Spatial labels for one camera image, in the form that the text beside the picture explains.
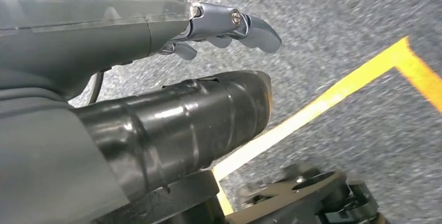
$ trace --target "black cylindrical tube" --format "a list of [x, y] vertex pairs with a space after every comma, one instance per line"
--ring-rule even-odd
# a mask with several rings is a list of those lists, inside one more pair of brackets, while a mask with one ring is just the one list
[[266, 127], [271, 100], [267, 74], [234, 71], [72, 111], [134, 199], [250, 141]]

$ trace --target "yellow tape line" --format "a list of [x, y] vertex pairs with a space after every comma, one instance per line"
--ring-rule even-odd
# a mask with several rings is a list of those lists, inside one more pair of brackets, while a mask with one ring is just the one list
[[401, 74], [442, 113], [442, 79], [410, 48], [408, 41], [401, 58], [395, 60]]
[[[442, 113], [442, 79], [414, 54], [409, 48], [408, 38], [404, 38], [351, 72], [294, 116], [250, 141], [217, 164], [213, 168], [216, 180], [225, 178], [393, 67], [396, 67]], [[218, 198], [224, 213], [232, 213], [232, 206], [222, 189]]]
[[232, 208], [232, 205], [230, 204], [229, 199], [227, 198], [223, 188], [221, 188], [219, 181], [217, 181], [217, 183], [219, 187], [219, 193], [216, 195], [216, 197], [218, 197], [218, 201], [221, 205], [221, 208], [223, 209], [224, 215], [230, 215], [234, 212], [234, 209]]

